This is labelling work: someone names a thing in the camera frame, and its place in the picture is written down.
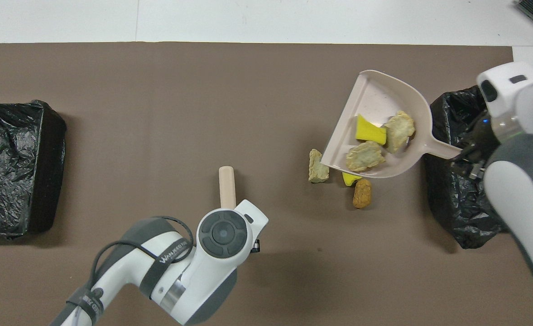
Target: round center button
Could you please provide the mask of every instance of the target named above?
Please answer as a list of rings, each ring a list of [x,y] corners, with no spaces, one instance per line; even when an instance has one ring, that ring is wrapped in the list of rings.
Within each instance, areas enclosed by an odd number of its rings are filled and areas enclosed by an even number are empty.
[[[221,245],[227,245],[232,242],[235,236],[234,227],[227,221],[220,221],[212,227],[212,238]]]

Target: pink dustpan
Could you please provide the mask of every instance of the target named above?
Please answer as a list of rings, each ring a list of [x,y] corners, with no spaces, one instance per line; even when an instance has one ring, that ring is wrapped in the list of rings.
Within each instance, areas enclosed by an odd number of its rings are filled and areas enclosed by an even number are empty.
[[[361,143],[355,139],[357,114],[376,126],[382,126],[399,110],[405,111],[415,121],[415,134],[409,139],[407,146],[395,154],[383,150],[386,162],[362,173],[347,169],[347,152]],[[321,162],[345,173],[383,178],[404,173],[426,153],[449,159],[457,156],[460,151],[461,149],[433,137],[432,113],[425,98],[415,88],[382,72],[365,70],[355,81]]]

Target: white table surface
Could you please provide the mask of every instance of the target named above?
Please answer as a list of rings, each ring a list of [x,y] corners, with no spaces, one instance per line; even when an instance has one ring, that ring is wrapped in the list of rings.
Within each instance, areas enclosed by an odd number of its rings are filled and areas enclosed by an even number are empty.
[[[130,41],[504,45],[533,65],[512,0],[0,0],[0,43]]]

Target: black trash bag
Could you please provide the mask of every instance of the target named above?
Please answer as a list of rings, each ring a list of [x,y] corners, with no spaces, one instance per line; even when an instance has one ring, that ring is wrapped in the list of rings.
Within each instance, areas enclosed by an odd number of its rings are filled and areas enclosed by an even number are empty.
[[[0,104],[0,236],[47,231],[63,180],[65,121],[47,103]]]
[[[453,146],[462,147],[469,138],[469,124],[486,105],[477,86],[444,93],[430,106],[433,136]],[[502,230],[498,213],[487,200],[481,179],[472,180],[451,171],[448,163],[433,155],[424,155],[427,198],[435,219],[463,249],[475,249]]]

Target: brown mat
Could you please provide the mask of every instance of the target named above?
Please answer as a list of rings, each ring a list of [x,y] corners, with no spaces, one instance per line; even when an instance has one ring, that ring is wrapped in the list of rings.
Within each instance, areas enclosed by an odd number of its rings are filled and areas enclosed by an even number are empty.
[[[69,128],[55,225],[0,240],[0,325],[49,323],[134,221],[172,215],[196,227],[219,206],[222,165],[270,224],[206,325],[533,324],[533,278],[514,241],[460,249],[428,210],[421,164],[372,180],[363,210],[340,173],[307,181],[308,152],[324,149],[360,71],[431,102],[511,60],[505,47],[0,45],[0,102],[41,99]],[[99,322],[173,324],[132,286]]]

